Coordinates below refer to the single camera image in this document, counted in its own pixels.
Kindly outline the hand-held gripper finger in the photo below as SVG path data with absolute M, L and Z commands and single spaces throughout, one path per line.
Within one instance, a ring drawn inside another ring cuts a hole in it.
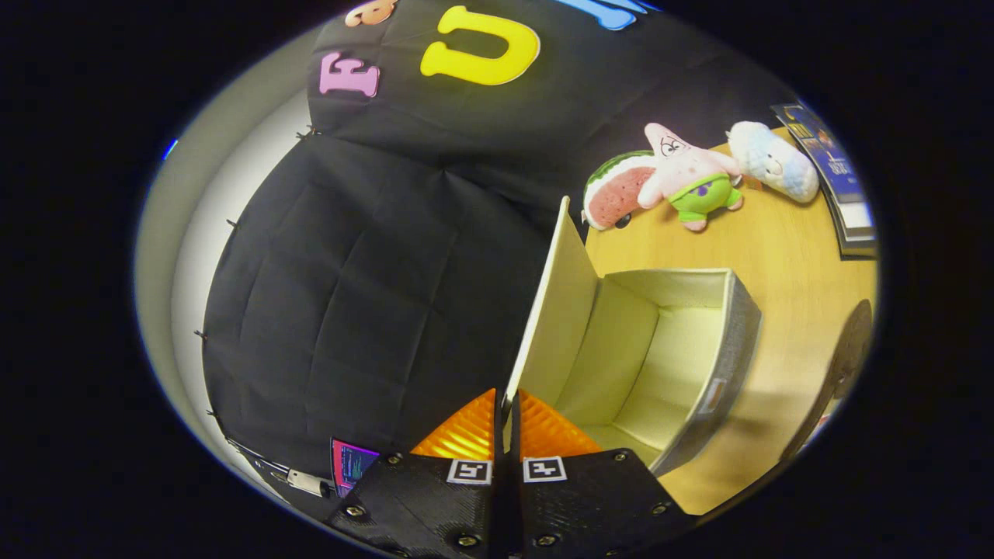
M 489 389 L 407 453 L 378 457 L 326 525 L 384 558 L 497 558 L 508 549 L 501 399 Z
M 512 413 L 522 557 L 646 558 L 698 525 L 631 448 L 601 446 L 527 391 Z

